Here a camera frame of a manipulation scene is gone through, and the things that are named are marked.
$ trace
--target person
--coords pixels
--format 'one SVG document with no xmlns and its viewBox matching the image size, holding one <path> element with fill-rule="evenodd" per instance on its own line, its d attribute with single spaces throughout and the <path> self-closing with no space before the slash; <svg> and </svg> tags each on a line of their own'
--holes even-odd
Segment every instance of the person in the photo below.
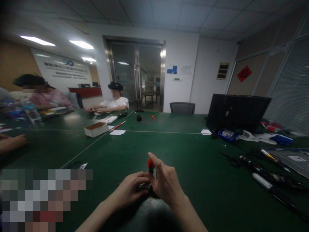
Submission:
<svg viewBox="0 0 309 232">
<path fill-rule="evenodd" d="M 75 232 L 98 231 L 115 211 L 134 203 L 141 196 L 148 193 L 147 190 L 136 192 L 137 185 L 146 182 L 150 182 L 155 194 L 171 207 L 183 231 L 208 232 L 189 198 L 183 192 L 175 168 L 165 165 L 162 160 L 151 152 L 148 153 L 148 156 L 155 165 L 157 179 L 152 173 L 142 171 L 127 176 Z"/>
<path fill-rule="evenodd" d="M 27 139 L 24 134 L 13 138 L 5 134 L 0 134 L 0 159 L 4 158 L 8 152 L 19 149 L 26 144 Z"/>
<path fill-rule="evenodd" d="M 29 100 L 38 110 L 59 106 L 73 108 L 70 100 L 60 90 L 51 87 L 43 77 L 24 74 L 16 78 L 13 84 L 23 87 L 23 92 L 34 92 Z"/>
<path fill-rule="evenodd" d="M 97 112 L 100 114 L 104 114 L 111 111 L 129 109 L 129 100 L 121 96 L 123 86 L 119 83 L 111 82 L 108 87 L 112 91 L 113 98 L 107 99 L 98 105 L 86 108 L 86 112 Z"/>
</svg>

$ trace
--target white t-shirt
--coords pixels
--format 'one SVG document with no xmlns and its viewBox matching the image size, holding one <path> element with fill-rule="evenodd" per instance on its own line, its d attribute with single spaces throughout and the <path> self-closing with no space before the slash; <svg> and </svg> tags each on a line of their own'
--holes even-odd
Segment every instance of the white t-shirt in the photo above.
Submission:
<svg viewBox="0 0 309 232">
<path fill-rule="evenodd" d="M 129 109 L 129 100 L 127 98 L 121 97 L 118 100 L 115 100 L 115 98 L 110 98 L 105 100 L 104 102 L 101 102 L 100 105 L 103 108 L 114 108 L 117 106 L 126 105 Z"/>
</svg>

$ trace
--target ceiling light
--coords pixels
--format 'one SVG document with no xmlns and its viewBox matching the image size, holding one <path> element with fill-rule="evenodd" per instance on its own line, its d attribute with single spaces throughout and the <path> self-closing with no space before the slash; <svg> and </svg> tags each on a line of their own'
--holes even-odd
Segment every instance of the ceiling light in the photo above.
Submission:
<svg viewBox="0 0 309 232">
<path fill-rule="evenodd" d="M 22 37 L 22 38 L 24 38 L 24 39 L 27 39 L 27 40 L 31 40 L 31 41 L 33 41 L 33 42 L 36 42 L 36 43 L 39 43 L 39 44 L 42 44 L 42 45 L 55 46 L 55 45 L 52 44 L 52 43 L 46 42 L 46 41 L 41 40 L 41 39 L 36 38 L 36 37 L 29 37 L 29 36 L 22 36 L 22 35 L 21 35 L 20 37 Z"/>
<path fill-rule="evenodd" d="M 85 43 L 84 41 L 70 40 L 70 42 L 79 46 L 79 47 L 85 48 L 85 49 L 93 49 L 93 47 L 90 44 Z"/>
<path fill-rule="evenodd" d="M 89 58 L 89 57 L 82 57 L 83 60 L 87 60 L 87 61 L 92 61 L 92 62 L 96 62 L 95 59 Z"/>
<path fill-rule="evenodd" d="M 50 58 L 50 56 L 46 56 L 46 55 L 43 55 L 43 54 L 35 54 L 35 55 L 41 56 L 41 57 L 48 57 L 48 58 Z"/>
</svg>

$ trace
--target reception desk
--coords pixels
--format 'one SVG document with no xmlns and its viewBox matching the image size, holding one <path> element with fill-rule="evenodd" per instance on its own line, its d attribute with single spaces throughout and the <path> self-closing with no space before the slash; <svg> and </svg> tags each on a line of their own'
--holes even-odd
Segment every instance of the reception desk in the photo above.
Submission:
<svg viewBox="0 0 309 232">
<path fill-rule="evenodd" d="M 102 91 L 100 87 L 91 87 L 91 88 L 69 88 L 70 92 L 79 93 L 81 98 L 88 97 L 99 97 L 102 96 Z"/>
</svg>

